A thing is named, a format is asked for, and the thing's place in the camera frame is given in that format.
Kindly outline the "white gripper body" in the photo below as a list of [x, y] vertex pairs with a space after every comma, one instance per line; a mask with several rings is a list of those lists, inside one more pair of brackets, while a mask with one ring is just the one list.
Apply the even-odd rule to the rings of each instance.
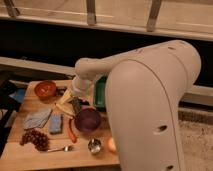
[[72, 94], [76, 97], [85, 96], [92, 85], [92, 81], [87, 79], [82, 79], [76, 76], [72, 80]]

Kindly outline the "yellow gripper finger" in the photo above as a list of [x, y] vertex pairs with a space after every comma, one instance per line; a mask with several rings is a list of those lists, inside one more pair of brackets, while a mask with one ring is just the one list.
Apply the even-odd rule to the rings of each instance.
[[67, 103], [67, 102], [71, 101], [72, 98], [73, 98], [72, 91], [70, 89], [67, 89], [64, 92], [63, 96], [60, 98], [59, 103], [60, 104]]

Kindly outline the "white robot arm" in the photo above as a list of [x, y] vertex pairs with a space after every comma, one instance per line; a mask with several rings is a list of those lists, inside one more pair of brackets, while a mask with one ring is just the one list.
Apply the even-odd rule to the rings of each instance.
[[122, 171], [185, 171], [178, 104], [200, 70], [199, 53], [182, 40], [83, 58], [60, 102], [84, 95], [96, 76], [105, 75], [106, 111]]

